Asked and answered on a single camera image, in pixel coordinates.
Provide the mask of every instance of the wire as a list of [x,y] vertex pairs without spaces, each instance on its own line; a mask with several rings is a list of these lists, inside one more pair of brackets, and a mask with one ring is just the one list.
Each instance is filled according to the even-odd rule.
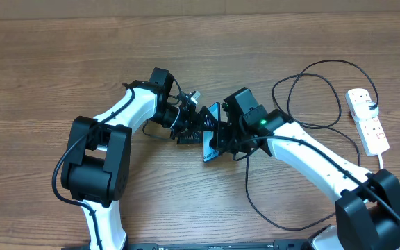
[[382,154],[378,154],[378,159],[379,159],[379,169],[383,169]]
[[251,150],[249,153],[247,153],[246,155],[244,155],[244,156],[242,156],[242,157],[240,157],[240,158],[238,158],[238,159],[235,158],[236,155],[237,155],[238,153],[234,153],[234,154],[233,154],[233,160],[235,160],[235,161],[240,161],[240,160],[243,160],[243,159],[245,159],[245,158],[248,158],[248,157],[251,156],[253,153],[255,153],[255,152],[257,151],[257,149],[259,149],[259,147],[254,148],[254,149]]
[[294,77],[296,77],[296,81],[297,81],[297,79],[298,79],[299,77],[302,77],[302,76],[315,76],[315,77],[319,77],[319,78],[321,78],[322,80],[324,80],[324,81],[328,84],[328,86],[330,86],[330,88],[331,88],[331,90],[333,91],[333,94],[334,94],[334,96],[335,96],[335,98],[336,98],[336,101],[338,102],[338,103],[337,103],[337,107],[338,107],[338,110],[339,110],[339,111],[338,111],[338,114],[337,114],[337,119],[336,119],[334,122],[332,122],[332,123],[330,123],[330,124],[328,124],[328,125],[311,124],[311,123],[307,123],[307,122],[301,122],[301,121],[299,121],[298,119],[295,119],[295,118],[292,116],[291,112],[290,112],[290,97],[291,97],[291,93],[292,93],[292,91],[293,91],[293,89],[294,89],[295,84],[293,84],[293,85],[291,86],[290,94],[289,94],[289,96],[288,96],[288,101],[287,101],[287,112],[288,112],[288,115],[291,116],[291,118],[293,118],[293,120],[294,120],[295,122],[297,122],[298,124],[300,124],[300,125],[301,125],[302,127],[304,127],[304,128],[309,128],[309,129],[322,129],[322,128],[327,128],[327,129],[329,129],[329,130],[331,130],[331,131],[334,131],[334,132],[336,132],[336,133],[338,133],[338,134],[344,136],[344,137],[345,137],[346,139],[348,139],[348,140],[352,143],[352,145],[354,146],[354,149],[356,150],[356,154],[357,154],[357,157],[358,157],[358,165],[360,166],[360,151],[359,151],[358,145],[357,145],[348,135],[345,135],[344,133],[340,132],[339,130],[337,130],[337,129],[335,129],[335,128],[331,128],[333,125],[335,125],[336,123],[339,122],[339,120],[340,120],[340,118],[341,118],[341,116],[342,116],[342,106],[341,106],[341,104],[340,104],[340,99],[339,99],[338,93],[335,91],[333,85],[330,83],[330,81],[329,81],[328,79],[326,79],[325,77],[320,76],[320,75],[318,75],[318,74],[303,73],[303,71],[302,71],[300,74],[296,74],[296,75],[293,75],[293,76],[289,76],[289,77],[287,77],[287,78],[284,78],[284,79],[278,81],[277,83],[275,83],[274,86],[272,87],[271,95],[272,95],[272,100],[273,100],[273,102],[274,102],[274,105],[275,105],[280,111],[285,112],[285,111],[282,109],[282,107],[280,107],[280,105],[278,104],[278,102],[277,102],[277,100],[276,100],[276,96],[274,95],[274,90],[275,90],[276,86],[277,86],[279,83],[282,83],[282,82],[284,82],[284,81],[286,81],[286,80],[289,80],[289,79],[291,79],[291,78],[294,78]]
[[143,131],[143,133],[144,133],[145,135],[147,135],[147,136],[149,136],[149,137],[152,137],[152,138],[155,138],[155,139],[160,139],[160,140],[165,140],[165,141],[170,141],[170,140],[171,140],[171,139],[169,139],[169,138],[163,138],[163,137],[160,137],[160,136],[158,136],[158,135],[153,135],[153,134],[144,132],[144,129],[146,128],[146,126],[147,126],[148,123],[149,123],[149,120],[147,119],[147,120],[144,122],[144,124],[143,124],[142,131]]
[[[175,82],[175,84],[177,84],[177,88],[178,88],[178,95],[179,96],[181,96],[181,87],[180,87],[180,84],[178,84],[178,81],[174,78],[174,82]],[[169,95],[169,97],[172,97],[172,98],[174,98],[174,99],[177,99],[177,102],[176,103],[168,103],[168,104],[170,104],[170,105],[177,105],[178,103],[180,103],[180,97],[175,97],[175,96],[173,96],[173,95]]]
[[[376,193],[374,193],[370,188],[368,188],[364,183],[359,181],[356,177],[351,175],[351,173],[349,171],[347,171],[343,167],[339,166],[333,159],[331,159],[329,156],[327,156],[320,149],[318,149],[317,147],[313,146],[312,144],[306,142],[305,140],[300,140],[300,139],[296,139],[296,138],[292,138],[292,137],[285,137],[285,136],[268,135],[268,136],[260,136],[260,137],[254,137],[254,138],[251,138],[248,140],[243,140],[243,141],[237,143],[236,146],[238,147],[241,144],[253,142],[254,140],[265,140],[265,139],[279,139],[279,140],[287,140],[287,141],[291,141],[291,142],[297,142],[300,145],[305,145],[305,146],[309,147],[310,149],[314,150],[316,153],[318,153],[320,156],[322,156],[325,160],[329,161],[337,170],[342,172],[346,177],[350,178],[354,183],[358,184],[364,191],[366,191],[368,193],[368,195],[370,195],[373,198],[373,200],[376,200],[393,218],[395,218],[398,222],[400,222],[400,216],[384,200],[382,200]],[[248,172],[248,168],[249,168],[249,159],[247,158],[247,172]],[[253,206],[253,208],[256,210],[256,212],[258,212],[257,208],[255,208],[255,206],[252,204],[251,200],[250,200],[250,203]],[[258,214],[260,216],[262,216],[264,219],[266,219],[268,222],[270,222],[271,224],[278,226],[274,222],[269,221],[268,218],[264,217],[261,214],[261,212],[258,212]]]
[[92,216],[92,220],[94,222],[94,230],[95,230],[95,238],[97,239],[97,246],[99,246],[100,250],[103,250],[103,246],[101,245],[101,239],[100,239],[100,235],[99,235],[99,229],[98,229],[98,223],[97,223],[97,219],[95,217],[95,211],[92,209],[92,207],[90,207],[89,205],[87,205],[86,203],[80,202],[80,201],[72,201],[70,199],[66,199],[63,196],[61,196],[61,194],[58,192],[58,189],[56,187],[56,178],[58,175],[58,172],[60,170],[61,165],[64,163],[64,160],[66,159],[66,157],[69,155],[69,153],[86,137],[88,136],[91,132],[93,132],[96,128],[100,127],[102,124],[105,124],[106,122],[108,122],[109,120],[113,119],[114,117],[116,117],[118,114],[120,114],[121,111],[123,111],[125,108],[127,108],[129,106],[129,104],[132,103],[132,101],[135,99],[135,92],[133,91],[133,88],[129,87],[127,84],[122,83],[125,87],[126,87],[126,91],[130,90],[131,91],[131,98],[122,106],[120,107],[117,111],[112,112],[111,115],[109,115],[107,118],[101,120],[100,122],[98,122],[97,124],[95,124],[92,128],[89,129],[89,131],[82,135],[79,139],[77,139],[77,141],[75,141],[75,143],[73,143],[73,145],[68,148],[68,150],[66,150],[66,152],[64,152],[64,154],[61,156],[60,160],[58,161],[58,163],[56,164],[55,170],[53,171],[53,175],[52,175],[52,190],[53,193],[55,194],[55,196],[68,204],[71,205],[75,205],[75,206],[82,206],[85,209],[87,209],[89,211],[89,215]]
[[[331,131],[334,131],[334,132],[336,132],[336,133],[342,135],[342,136],[345,137],[346,139],[348,139],[348,141],[350,141],[350,142],[352,143],[352,145],[354,146],[354,149],[356,150],[356,155],[357,155],[357,157],[358,157],[358,165],[360,166],[360,151],[359,151],[358,145],[357,145],[348,135],[345,135],[344,133],[342,133],[341,131],[339,131],[339,130],[337,130],[337,129],[335,129],[335,128],[332,128],[333,125],[335,125],[335,124],[337,124],[337,123],[339,122],[339,120],[340,120],[340,118],[341,118],[341,116],[342,116],[342,106],[341,106],[341,103],[340,103],[340,99],[339,99],[338,93],[336,92],[335,88],[333,87],[333,85],[331,84],[331,82],[330,82],[327,78],[325,78],[325,77],[323,77],[323,76],[321,76],[321,75],[319,75],[319,74],[305,73],[305,71],[306,71],[308,68],[312,67],[313,65],[320,64],[320,63],[327,63],[327,62],[346,63],[346,64],[352,65],[352,66],[354,66],[355,68],[359,69],[359,70],[367,77],[368,81],[369,81],[369,82],[372,84],[372,86],[373,86],[374,92],[375,92],[375,94],[376,94],[376,100],[377,100],[377,101],[376,101],[376,104],[374,105],[374,108],[377,107],[377,105],[378,105],[378,103],[379,103],[379,96],[378,96],[378,92],[377,92],[376,87],[374,86],[373,81],[371,80],[371,78],[370,78],[370,77],[368,76],[368,74],[367,74],[363,69],[361,69],[359,66],[353,64],[352,62],[348,62],[348,61],[345,61],[345,60],[322,60],[322,61],[314,62],[314,63],[310,64],[309,66],[305,67],[305,69],[303,69],[299,74],[295,74],[295,75],[293,75],[293,76],[289,76],[289,77],[287,77],[287,78],[284,78],[284,79],[278,81],[278,82],[275,83],[275,84],[273,85],[273,87],[272,87],[272,100],[273,100],[273,102],[274,102],[274,105],[275,105],[280,111],[285,112],[285,111],[283,111],[282,107],[280,107],[280,105],[278,104],[278,102],[277,102],[277,100],[276,100],[276,96],[275,96],[275,94],[274,94],[274,90],[275,90],[275,88],[276,88],[276,86],[277,86],[278,84],[280,84],[280,83],[282,83],[282,82],[284,82],[284,81],[286,81],[286,80],[289,80],[289,79],[291,79],[291,78],[295,78],[294,83],[292,84],[292,86],[291,86],[291,88],[290,88],[290,93],[289,93],[289,95],[288,95],[288,100],[287,100],[287,112],[288,112],[288,115],[291,116],[291,118],[293,118],[293,116],[292,116],[292,114],[291,114],[291,111],[290,111],[290,101],[291,101],[292,91],[293,91],[293,89],[294,89],[294,87],[295,87],[297,81],[299,81],[299,79],[300,79],[302,76],[314,76],[314,77],[318,77],[318,78],[321,78],[322,80],[324,80],[324,81],[328,84],[328,86],[331,88],[331,91],[333,91],[333,94],[334,94],[334,96],[335,96],[335,98],[336,98],[337,107],[338,107],[338,110],[339,110],[339,112],[338,112],[338,114],[337,114],[337,119],[336,119],[334,122],[332,122],[332,123],[330,123],[330,124],[328,124],[328,125],[318,125],[318,124],[311,124],[311,123],[307,123],[307,122],[301,122],[301,121],[299,121],[298,119],[295,119],[295,118],[293,118],[293,120],[294,120],[295,122],[299,123],[299,124],[300,124],[302,127],[304,127],[304,128],[309,128],[309,129],[322,129],[322,128],[327,128],[327,129],[329,129],[329,130],[331,130]],[[240,130],[243,130],[243,126],[242,126],[242,124],[241,124],[241,120],[240,120],[240,119],[239,119],[239,126],[240,126]],[[243,156],[243,157],[241,157],[241,158],[239,158],[239,159],[237,159],[237,160],[242,160],[243,158],[248,158],[249,156],[250,156],[250,154],[247,154],[247,155],[245,155],[245,156]],[[335,213],[333,213],[333,214],[331,214],[331,215],[329,215],[329,216],[327,216],[327,217],[325,217],[325,218],[322,218],[322,219],[320,219],[320,220],[318,220],[318,221],[316,221],[316,222],[313,222],[313,223],[311,223],[311,224],[309,224],[309,225],[307,225],[307,226],[301,227],[301,228],[286,228],[286,227],[280,226],[280,225],[274,223],[273,221],[269,220],[268,218],[266,218],[266,216],[264,216],[264,215],[254,206],[254,204],[253,204],[252,201],[251,201],[251,198],[249,197],[248,191],[247,191],[247,197],[248,197],[248,201],[249,201],[249,203],[251,204],[251,206],[254,208],[254,210],[255,210],[262,218],[264,218],[265,220],[267,220],[270,224],[272,224],[272,225],[274,225],[274,226],[276,226],[276,227],[278,227],[278,228],[281,228],[281,229],[283,229],[283,230],[287,230],[287,231],[300,231],[300,230],[303,230],[303,229],[307,229],[307,228],[310,228],[311,226],[314,226],[314,225],[316,225],[316,224],[318,224],[318,223],[320,223],[320,222],[323,222],[323,221],[325,221],[325,220],[327,220],[327,219],[329,219],[329,218],[331,218],[332,216],[335,215]]]
[[309,225],[307,225],[307,226],[301,227],[301,228],[287,228],[287,227],[281,226],[281,225],[279,225],[279,224],[273,222],[272,220],[268,219],[266,216],[264,216],[264,215],[257,209],[257,207],[254,205],[253,201],[251,200],[251,197],[249,197],[249,192],[248,192],[249,156],[243,156],[243,157],[245,157],[245,158],[247,159],[247,170],[246,170],[245,176],[244,176],[244,190],[245,190],[246,193],[247,193],[248,201],[249,201],[249,203],[251,204],[251,206],[253,207],[253,209],[254,209],[263,219],[265,219],[265,220],[266,220],[267,222],[269,222],[270,224],[274,225],[274,226],[277,227],[277,228],[286,230],[286,231],[301,231],[301,230],[305,230],[305,229],[307,229],[307,228],[310,228],[310,227],[312,227],[312,226],[315,226],[315,225],[317,225],[317,224],[319,224],[319,223],[321,223],[321,222],[323,222],[323,221],[326,221],[327,219],[330,219],[332,216],[334,216],[334,215],[336,214],[336,213],[334,212],[334,213],[328,215],[328,216],[325,217],[325,218],[322,218],[322,219],[320,219],[320,220],[318,220],[318,221],[316,221],[316,222],[313,222],[313,223],[311,223],[311,224],[309,224]]

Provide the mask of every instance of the black plastic part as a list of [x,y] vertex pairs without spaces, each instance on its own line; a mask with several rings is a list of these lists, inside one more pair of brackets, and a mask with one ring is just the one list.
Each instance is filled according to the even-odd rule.
[[151,121],[162,124],[167,107],[169,107],[167,105],[167,98],[171,92],[174,77],[166,69],[155,68],[152,71],[149,82],[157,87],[154,93],[158,95],[157,110]]
[[164,250],[273,250],[272,242],[217,243],[217,244],[173,244],[158,246]]
[[226,97],[224,101],[227,104],[227,106],[224,106],[226,112],[237,118],[258,106],[258,102],[252,95],[251,90],[246,87],[243,87],[231,96]]
[[[369,176],[366,185],[372,187],[400,216],[400,184],[386,169]],[[363,203],[368,195],[360,187],[344,191],[335,202],[337,236],[346,250],[398,249],[400,223],[395,221],[380,205],[370,209]]]
[[[248,119],[248,124],[247,126],[249,127],[249,130],[256,134],[257,136],[266,136],[266,135],[273,135],[273,131],[275,131],[277,128],[281,127],[285,123],[293,122],[293,118],[289,116],[288,114],[276,109],[271,111],[269,114],[266,116],[262,117],[264,109],[262,110],[261,108],[257,108],[252,110],[250,113],[255,113],[252,116],[248,117],[251,118],[246,118],[247,115],[244,116],[245,121]],[[269,147],[267,145],[267,140],[259,141],[259,147],[266,153],[268,156],[272,156],[271,151],[269,150]]]
[[187,135],[181,135],[177,139],[177,144],[198,144],[202,142],[202,132],[193,131]]
[[[69,135],[68,148],[95,125],[95,119],[78,117]],[[73,199],[96,201],[108,207],[118,201],[126,188],[131,156],[132,129],[103,125],[89,134],[67,157],[61,174],[61,185],[70,190]],[[85,155],[105,145],[105,159]]]
[[63,247],[61,250],[90,250],[89,245],[81,246],[81,247]]
[[163,128],[170,128],[173,124],[174,129],[178,128],[183,128],[185,126],[185,120],[184,119],[178,119],[180,111],[178,110],[177,107],[174,106],[168,106],[166,107],[165,114],[163,115],[161,119],[161,126]]
[[274,250],[301,250],[306,240],[274,240]]

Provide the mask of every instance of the black mounting bracket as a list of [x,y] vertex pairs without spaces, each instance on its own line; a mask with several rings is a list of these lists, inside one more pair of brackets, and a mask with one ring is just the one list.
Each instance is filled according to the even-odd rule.
[[[67,148],[97,124],[97,120],[77,117],[72,123]],[[73,199],[84,199],[108,207],[118,201],[126,188],[131,156],[132,129],[103,124],[87,135],[68,155],[62,167],[61,185]],[[85,150],[107,147],[104,159],[87,156]]]
[[[396,176],[382,169],[369,174],[365,183],[400,216],[400,184]],[[346,250],[351,249],[398,249],[400,247],[400,223],[380,204],[367,208],[364,200],[369,197],[362,188],[343,191],[335,202],[337,236]]]

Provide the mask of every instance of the electrical outlet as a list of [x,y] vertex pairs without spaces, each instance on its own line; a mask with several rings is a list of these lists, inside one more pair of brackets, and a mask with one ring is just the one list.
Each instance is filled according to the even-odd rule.
[[368,156],[377,156],[390,148],[379,117],[356,122],[356,128]]
[[356,122],[377,117],[379,115],[379,108],[370,109],[375,103],[372,102],[367,90],[352,89],[345,95],[348,106],[350,107],[351,116]]
[[360,139],[368,156],[376,156],[390,148],[378,117],[378,108],[370,110],[365,103],[373,103],[367,90],[352,89],[345,95]]

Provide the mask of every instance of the wood grain surface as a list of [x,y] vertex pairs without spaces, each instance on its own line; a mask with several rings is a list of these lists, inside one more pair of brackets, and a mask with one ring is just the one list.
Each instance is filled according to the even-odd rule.
[[[88,243],[80,208],[51,191],[72,120],[104,112],[123,95],[122,81],[147,80],[168,69],[184,91],[199,90],[209,106],[251,88],[267,110],[273,84],[317,60],[359,64],[376,83],[381,122],[391,149],[385,167],[400,180],[400,12],[140,17],[0,22],[0,249],[59,249]],[[344,93],[373,91],[353,67],[329,63],[310,72],[333,82],[342,102],[334,127],[361,147]],[[285,106],[291,82],[276,96]],[[337,103],[322,81],[303,79],[292,96],[296,118],[327,124]],[[149,131],[168,135],[157,125]],[[342,157],[355,151],[331,131],[309,131]],[[327,224],[282,231],[260,218],[244,193],[244,162],[222,156],[203,163],[201,145],[133,138],[122,224],[132,243],[270,242],[305,238]],[[376,157],[362,165],[378,169]],[[328,199],[290,166],[263,152],[250,160],[249,191],[269,218],[309,224],[333,212]],[[68,191],[60,188],[69,197]]]
[[400,11],[400,0],[0,0],[0,20]]

